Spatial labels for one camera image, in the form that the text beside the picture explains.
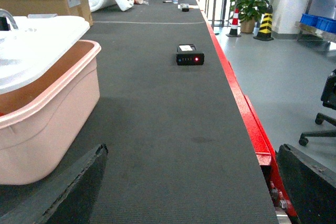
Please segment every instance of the chair base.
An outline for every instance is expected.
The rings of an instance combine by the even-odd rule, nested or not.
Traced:
[[[322,124],[323,121],[327,121],[328,123],[334,125],[336,127],[336,119],[331,118],[327,115],[322,113],[318,113],[315,119],[316,124]],[[300,136],[299,144],[302,146],[306,146],[309,140],[306,138],[307,136],[313,137],[336,137],[336,130],[329,130],[329,131],[310,131],[310,132],[303,132]]]

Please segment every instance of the conveyor belt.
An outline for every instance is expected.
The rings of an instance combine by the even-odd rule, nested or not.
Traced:
[[[277,223],[200,11],[150,0],[124,13],[109,7],[93,19],[84,39],[102,46],[101,98],[57,168],[107,144],[91,224]],[[203,66],[176,65],[183,43],[204,52]]]

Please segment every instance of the red and white cone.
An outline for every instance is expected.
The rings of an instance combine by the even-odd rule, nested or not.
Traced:
[[[241,37],[241,35],[238,34],[238,13],[239,10],[238,8],[236,8],[235,13],[233,15],[231,30],[230,33],[226,35],[227,37]]]

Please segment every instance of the stain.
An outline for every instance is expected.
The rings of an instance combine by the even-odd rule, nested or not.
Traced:
[[[193,141],[194,143],[197,143],[197,144],[203,144],[203,143],[209,143],[209,142],[212,142],[214,141],[213,139],[211,138],[207,138],[207,137],[192,137],[191,138],[191,141]]]

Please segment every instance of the traffic cone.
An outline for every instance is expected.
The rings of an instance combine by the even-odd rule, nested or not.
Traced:
[[[241,37],[241,35],[238,34],[238,13],[239,10],[238,8],[236,8],[235,13],[233,15],[231,30],[230,33],[226,35],[227,37]]]
[[[268,6],[266,13],[264,15],[263,21],[261,22],[259,32],[257,36],[253,37],[255,39],[259,39],[262,41],[270,41],[273,40],[271,37],[272,33],[272,17],[273,17],[273,8],[272,6]]]

